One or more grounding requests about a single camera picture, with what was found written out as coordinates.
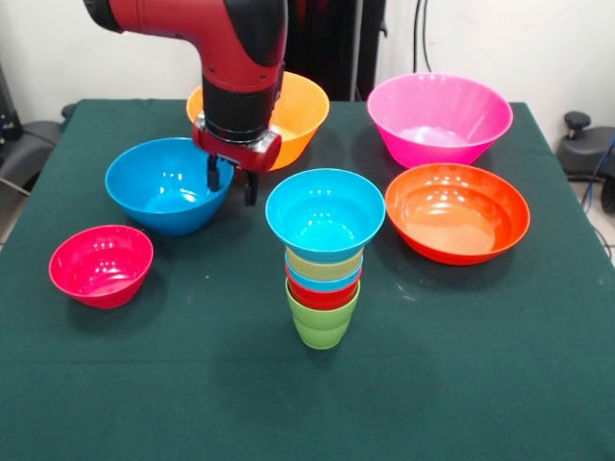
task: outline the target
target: blue cup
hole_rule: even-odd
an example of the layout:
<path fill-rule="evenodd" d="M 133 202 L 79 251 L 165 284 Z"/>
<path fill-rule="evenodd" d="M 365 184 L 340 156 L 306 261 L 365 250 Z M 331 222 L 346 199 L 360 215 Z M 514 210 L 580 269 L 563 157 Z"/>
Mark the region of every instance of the blue cup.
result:
<path fill-rule="evenodd" d="M 292 277 L 293 280 L 295 280 L 297 283 L 299 283 L 304 288 L 307 288 L 308 290 L 311 290 L 311 291 L 318 291 L 318 292 L 330 292 L 330 291 L 343 290 L 348 285 L 352 285 L 353 283 L 357 281 L 357 277 L 361 273 L 361 268 L 363 267 L 363 258 L 361 257 L 360 265 L 357 267 L 357 269 L 352 274 L 348 275 L 347 277 L 343 279 L 322 281 L 322 280 L 308 279 L 307 277 L 302 276 L 297 271 L 295 271 L 290 266 L 290 264 L 288 264 L 288 256 L 286 256 L 285 259 L 286 259 L 286 271 L 288 275 Z"/>

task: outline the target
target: magenta bowl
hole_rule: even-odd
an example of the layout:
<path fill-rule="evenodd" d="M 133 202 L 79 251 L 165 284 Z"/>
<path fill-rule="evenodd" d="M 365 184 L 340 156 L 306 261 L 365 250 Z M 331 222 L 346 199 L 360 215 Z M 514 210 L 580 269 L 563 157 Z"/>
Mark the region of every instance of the magenta bowl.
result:
<path fill-rule="evenodd" d="M 406 168 L 474 163 L 512 125 L 510 104 L 488 86 L 446 74 L 408 74 L 378 85 L 367 109 Z"/>

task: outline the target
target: table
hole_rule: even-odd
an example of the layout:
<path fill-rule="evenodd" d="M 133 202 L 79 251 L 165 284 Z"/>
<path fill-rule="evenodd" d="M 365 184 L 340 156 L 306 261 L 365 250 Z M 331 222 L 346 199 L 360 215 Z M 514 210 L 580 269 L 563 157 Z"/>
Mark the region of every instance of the table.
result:
<path fill-rule="evenodd" d="M 149 232 L 142 292 L 103 312 L 59 293 L 48 259 L 73 232 L 135 225 L 105 192 L 107 167 L 190 126 L 182 101 L 82 102 L 0 254 L 0 459 L 611 459 L 613 269 L 527 106 L 514 111 L 478 166 L 526 196 L 525 240 L 447 267 L 386 222 L 342 344 L 315 352 L 292 326 L 264 202 L 324 166 L 384 191 L 402 168 L 365 106 L 334 103 L 306 154 L 263 179 L 256 208 L 236 182 L 205 229 Z"/>

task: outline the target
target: light blue bowl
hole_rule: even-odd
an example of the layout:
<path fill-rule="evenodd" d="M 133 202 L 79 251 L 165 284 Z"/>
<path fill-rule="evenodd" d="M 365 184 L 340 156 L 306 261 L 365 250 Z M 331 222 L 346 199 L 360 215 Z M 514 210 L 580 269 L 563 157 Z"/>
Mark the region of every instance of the light blue bowl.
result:
<path fill-rule="evenodd" d="M 234 168 L 219 159 L 220 190 L 211 192 L 208 158 L 192 139 L 146 142 L 111 164 L 105 186 L 126 214 L 146 228 L 164 235 L 185 235 L 211 219 L 233 180 Z"/>
<path fill-rule="evenodd" d="M 297 283 L 299 283 L 304 288 L 307 288 L 311 291 L 318 292 L 330 292 L 337 291 L 346 288 L 348 285 L 352 285 L 355 281 L 357 281 L 357 277 L 361 273 L 361 269 L 363 268 L 363 256 L 361 257 L 361 263 L 358 265 L 357 269 L 350 275 L 346 276 L 344 279 L 337 280 L 314 280 L 308 279 L 307 277 L 302 276 L 298 272 L 296 272 L 290 264 L 288 264 L 288 255 L 284 255 L 286 260 L 286 270 L 288 271 L 288 275 L 292 277 Z"/>
<path fill-rule="evenodd" d="M 285 246 L 312 262 L 356 255 L 381 228 L 382 194 L 360 175 L 331 168 L 307 170 L 271 192 L 265 215 Z"/>

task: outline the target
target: green cup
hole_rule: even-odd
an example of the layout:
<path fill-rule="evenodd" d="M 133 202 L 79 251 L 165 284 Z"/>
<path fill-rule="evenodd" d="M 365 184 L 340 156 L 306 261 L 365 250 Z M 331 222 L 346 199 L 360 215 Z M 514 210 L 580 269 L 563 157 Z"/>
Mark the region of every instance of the green cup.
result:
<path fill-rule="evenodd" d="M 304 276 L 306 279 L 319 281 L 339 280 L 347 278 L 359 268 L 363 262 L 363 249 L 353 257 L 333 264 L 310 262 L 296 255 L 289 248 L 286 248 L 286 257 L 288 265 L 297 274 Z"/>
<path fill-rule="evenodd" d="M 349 303 L 334 310 L 310 309 L 292 297 L 288 289 L 288 279 L 285 286 L 295 327 L 306 346 L 319 351 L 337 346 L 346 333 L 355 307 L 357 307 L 361 283 L 358 283 L 355 297 Z"/>

